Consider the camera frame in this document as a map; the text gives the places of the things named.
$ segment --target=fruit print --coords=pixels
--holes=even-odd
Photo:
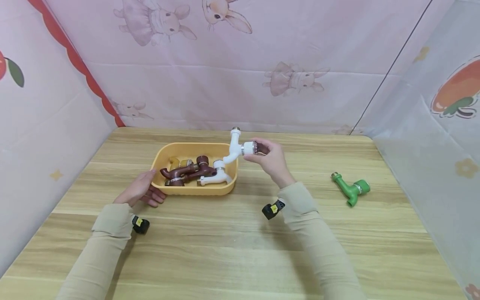
[[[458,68],[442,85],[432,101],[431,111],[442,117],[475,117],[480,92],[480,57],[475,57]]]
[[[11,59],[4,57],[0,51],[0,80],[5,76],[8,71],[13,78],[13,81],[19,86],[23,87],[25,85],[25,78],[22,72],[22,69]]]

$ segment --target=beige sleeve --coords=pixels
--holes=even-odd
[[[93,225],[92,236],[63,282],[57,299],[105,299],[132,228],[132,209],[128,204],[105,206]]]
[[[325,300],[364,300],[347,254],[318,214],[312,195],[297,182],[278,193],[285,203],[285,224],[300,240],[310,258]]]

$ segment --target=green pipe fitting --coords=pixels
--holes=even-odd
[[[370,185],[363,179],[355,182],[353,185],[347,185],[342,179],[342,175],[334,172],[332,180],[340,187],[343,194],[348,197],[347,204],[354,207],[357,204],[358,195],[370,192]]]

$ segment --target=wood grain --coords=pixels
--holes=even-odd
[[[244,132],[284,145],[288,165],[349,253],[372,300],[464,299],[430,236],[372,141],[361,136]],[[50,217],[0,280],[0,299],[53,299],[85,246],[101,208],[171,142],[225,142],[228,132],[119,128],[105,141]],[[322,299],[309,261],[283,224],[262,207],[277,188],[240,160],[224,197],[172,196],[123,253],[107,299]],[[353,209],[330,180],[340,172],[372,191]]]

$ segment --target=white pipe fitting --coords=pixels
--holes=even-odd
[[[237,159],[240,155],[248,155],[248,154],[257,154],[257,143],[256,142],[244,142],[243,144],[239,144],[239,138],[241,135],[240,128],[234,127],[230,131],[230,135],[232,137],[230,141],[230,149],[229,155],[223,158],[223,162],[228,165]]]
[[[225,163],[223,160],[219,159],[213,162],[213,167],[216,170],[216,175],[211,177],[201,176],[197,183],[201,186],[204,186],[209,183],[221,183],[227,182],[229,184],[232,182],[232,177],[230,177],[227,173],[225,173]]]

